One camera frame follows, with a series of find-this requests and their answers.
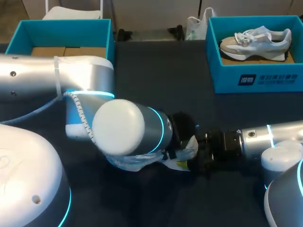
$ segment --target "cable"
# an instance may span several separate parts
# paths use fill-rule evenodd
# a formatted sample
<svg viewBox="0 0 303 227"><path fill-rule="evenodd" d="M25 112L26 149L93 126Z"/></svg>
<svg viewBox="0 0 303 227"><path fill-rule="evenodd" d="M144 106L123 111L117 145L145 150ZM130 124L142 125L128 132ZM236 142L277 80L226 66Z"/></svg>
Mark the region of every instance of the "cable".
<svg viewBox="0 0 303 227"><path fill-rule="evenodd" d="M87 122L87 119L86 119L86 117L85 117L85 115L84 115L84 111L83 111L83 109L82 109L82 105L81 105L80 100L79 100L78 97L77 97L75 94L73 94L72 92L65 92L65 93L63 94L63 96L67 96L67 97L72 98L72 100L74 101L74 103L75 103L75 105L76 105L76 107L77 107L77 111L78 111L79 117L80 117L80 119L81 119L81 122L82 122L82 124L83 124L83 126L84 126L84 128L85 128L85 131L86 131L86 133L89 135L90 140L95 144L96 142L95 142L95 139L94 139L94 136L93 136L93 132L92 132L92 130L91 130L91 128L90 128L90 126L89 126L89 124L88 124L88 122ZM12 119L12 120L0 122L0 124L6 124L6 125L8 125L8 124L15 124L15 123L18 123L18 122L20 122L20 121L23 121L23 120L25 120L25 119L27 119L27 118L29 118L29 117L32 117L32 116L34 116L34 115L36 115L36 114L42 112L43 110L45 110L45 109L47 109L48 107L52 106L55 102L57 102L57 101L60 100L60 99L61 99L60 97L56 97L56 98L54 98L52 101L50 101L49 103L47 103L47 104L45 104L44 106L42 106L42 107L40 107L40 108L34 110L33 112L30 112L30 113L28 113L28 114L26 114L26 115L24 115L24 116L21 116L21 117Z"/></svg>
<svg viewBox="0 0 303 227"><path fill-rule="evenodd" d="M21 122L21 121L23 121L23 120L25 120L25 119L27 119L27 118L29 118L31 116L34 116L34 115L42 112L43 110L47 109L48 107L50 107L51 105L53 105L55 102L57 102L59 99L60 99L59 97L56 97L52 101L50 101L49 103L47 103L44 106L42 106L42 107L34 110L33 112L30 112L28 114L25 114L24 116L21 116L21 117L12 119L12 120L0 122L0 124L9 125L9 124L15 124L15 123Z"/></svg>
<svg viewBox="0 0 303 227"><path fill-rule="evenodd" d="M89 123L87 122L87 119L86 119L86 117L84 115L84 111L82 109L82 105L81 105L80 100L72 92L65 92L63 94L63 96L69 96L70 98L73 99L73 101L74 101L74 103L75 103L75 105L77 107L77 111L78 111L79 117L81 119L81 122L82 122L82 124L83 124L83 126L85 128L85 131L89 135L90 140L95 144L96 142L95 142L95 138L93 136L93 132L92 132L92 130L91 130L90 126L89 126Z"/></svg>

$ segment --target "plastic bag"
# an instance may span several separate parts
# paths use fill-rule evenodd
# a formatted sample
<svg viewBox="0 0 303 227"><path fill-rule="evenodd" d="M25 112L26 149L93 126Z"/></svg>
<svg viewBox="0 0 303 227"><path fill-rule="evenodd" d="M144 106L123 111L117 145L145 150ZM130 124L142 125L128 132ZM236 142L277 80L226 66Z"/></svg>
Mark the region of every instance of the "plastic bag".
<svg viewBox="0 0 303 227"><path fill-rule="evenodd" d="M216 17L216 13L211 7L205 9L202 20L189 17L187 19L186 40L204 40L210 17Z"/></svg>
<svg viewBox="0 0 303 227"><path fill-rule="evenodd" d="M126 171L137 172L144 166L154 162L160 162L170 169L179 171L189 171L187 166L180 165L180 162L187 161L195 157L198 152L198 142L195 136L189 140L184 150L176 150L176 159L163 159L163 150L154 153L136 156L115 157L106 155L106 159L115 167Z"/></svg>

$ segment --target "cardboard box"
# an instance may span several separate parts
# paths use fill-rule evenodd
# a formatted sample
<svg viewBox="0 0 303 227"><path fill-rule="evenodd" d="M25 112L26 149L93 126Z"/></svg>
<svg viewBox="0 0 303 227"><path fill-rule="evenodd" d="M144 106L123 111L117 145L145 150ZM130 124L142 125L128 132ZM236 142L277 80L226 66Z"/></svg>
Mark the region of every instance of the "cardboard box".
<svg viewBox="0 0 303 227"><path fill-rule="evenodd" d="M292 31L285 62L261 59L238 62L223 59L218 43L234 33L265 26ZM303 23L298 16L212 17L206 34L206 54L216 93L303 91Z"/></svg>
<svg viewBox="0 0 303 227"><path fill-rule="evenodd" d="M21 21L6 54L38 57L103 57L114 64L115 42L109 19Z"/></svg>

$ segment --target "shoelace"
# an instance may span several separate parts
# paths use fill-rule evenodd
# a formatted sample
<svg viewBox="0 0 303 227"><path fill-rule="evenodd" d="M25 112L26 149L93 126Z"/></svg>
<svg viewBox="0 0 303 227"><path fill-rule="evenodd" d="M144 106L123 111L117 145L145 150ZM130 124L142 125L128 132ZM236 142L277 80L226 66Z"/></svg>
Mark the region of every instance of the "shoelace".
<svg viewBox="0 0 303 227"><path fill-rule="evenodd" d="M248 34L251 30L247 30L243 33L235 33L235 39L238 44L243 44L245 42L254 41L255 37L253 35Z"/></svg>

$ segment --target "printed logo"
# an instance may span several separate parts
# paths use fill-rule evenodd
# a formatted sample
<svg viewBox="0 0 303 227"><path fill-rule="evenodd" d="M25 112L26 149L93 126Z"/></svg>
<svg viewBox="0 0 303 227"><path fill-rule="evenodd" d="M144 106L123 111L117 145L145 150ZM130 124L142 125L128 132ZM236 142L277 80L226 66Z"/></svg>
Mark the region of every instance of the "printed logo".
<svg viewBox="0 0 303 227"><path fill-rule="evenodd" d="M238 86L253 85L256 79L256 74L242 74Z"/></svg>

